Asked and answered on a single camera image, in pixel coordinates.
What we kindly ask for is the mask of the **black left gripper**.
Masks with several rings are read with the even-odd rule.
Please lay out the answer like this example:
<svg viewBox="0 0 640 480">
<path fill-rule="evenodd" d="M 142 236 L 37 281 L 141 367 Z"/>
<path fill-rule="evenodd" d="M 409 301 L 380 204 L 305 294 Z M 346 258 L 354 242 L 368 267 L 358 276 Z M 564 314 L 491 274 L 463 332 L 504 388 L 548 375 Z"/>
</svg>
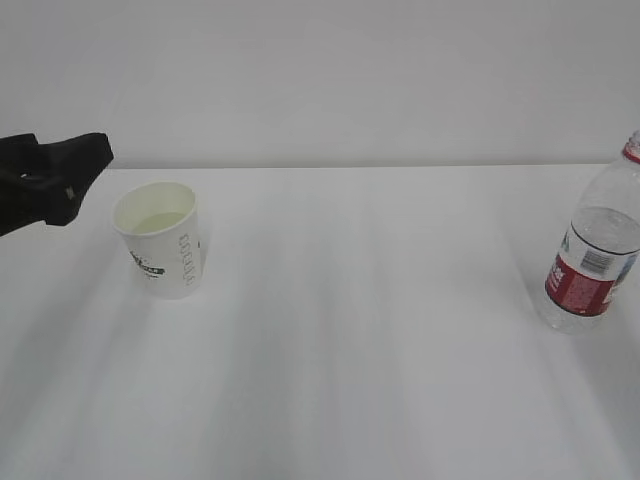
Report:
<svg viewBox="0 0 640 480">
<path fill-rule="evenodd" d="M 1 235 L 44 222 L 66 226 L 78 215 L 83 197 L 114 159 L 109 137 L 93 132 L 40 149 L 52 172 L 40 167 L 34 133 L 1 139 Z"/>
</svg>

